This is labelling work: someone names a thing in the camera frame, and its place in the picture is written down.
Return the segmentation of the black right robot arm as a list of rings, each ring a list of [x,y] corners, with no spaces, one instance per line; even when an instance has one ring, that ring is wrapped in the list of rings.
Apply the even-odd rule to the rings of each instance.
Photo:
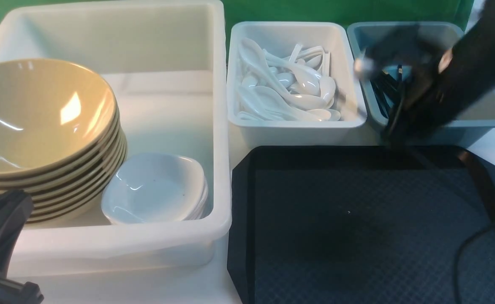
[[[391,147],[432,136],[495,90],[495,0],[453,46],[443,47],[419,23],[398,25],[354,60],[354,75],[370,80],[390,63],[411,67],[402,96],[381,132]]]

